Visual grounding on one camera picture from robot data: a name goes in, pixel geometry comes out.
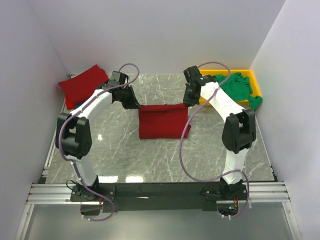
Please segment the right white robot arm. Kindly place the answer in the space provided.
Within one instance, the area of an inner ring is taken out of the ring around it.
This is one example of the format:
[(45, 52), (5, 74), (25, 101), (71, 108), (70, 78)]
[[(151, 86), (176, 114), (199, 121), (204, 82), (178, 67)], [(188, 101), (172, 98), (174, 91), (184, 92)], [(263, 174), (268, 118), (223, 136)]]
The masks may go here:
[(218, 178), (234, 187), (245, 177), (245, 159), (256, 140), (255, 113), (232, 100), (221, 88), (221, 83), (211, 75), (201, 74), (196, 65), (185, 69), (183, 74), (186, 79), (183, 103), (192, 107), (198, 105), (202, 97), (224, 122), (221, 139), (226, 149), (226, 160), (223, 173)]

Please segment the dark red t-shirt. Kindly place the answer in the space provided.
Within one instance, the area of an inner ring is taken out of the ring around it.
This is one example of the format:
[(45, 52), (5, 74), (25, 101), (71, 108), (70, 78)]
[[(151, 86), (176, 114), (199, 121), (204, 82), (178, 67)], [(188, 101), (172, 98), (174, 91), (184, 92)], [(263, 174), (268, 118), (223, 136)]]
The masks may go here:
[(138, 110), (141, 140), (179, 139), (188, 121), (184, 103), (142, 105)]

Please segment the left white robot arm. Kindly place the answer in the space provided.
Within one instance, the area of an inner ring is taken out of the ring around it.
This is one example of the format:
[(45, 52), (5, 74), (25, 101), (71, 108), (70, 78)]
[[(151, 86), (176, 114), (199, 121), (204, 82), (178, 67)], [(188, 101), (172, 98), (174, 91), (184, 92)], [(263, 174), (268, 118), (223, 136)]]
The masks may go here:
[(93, 144), (91, 123), (114, 102), (120, 102), (126, 110), (139, 109), (133, 82), (127, 74), (113, 71), (111, 78), (100, 84), (80, 107), (58, 116), (55, 145), (62, 158), (72, 164), (80, 185), (91, 188), (99, 182), (89, 159)]

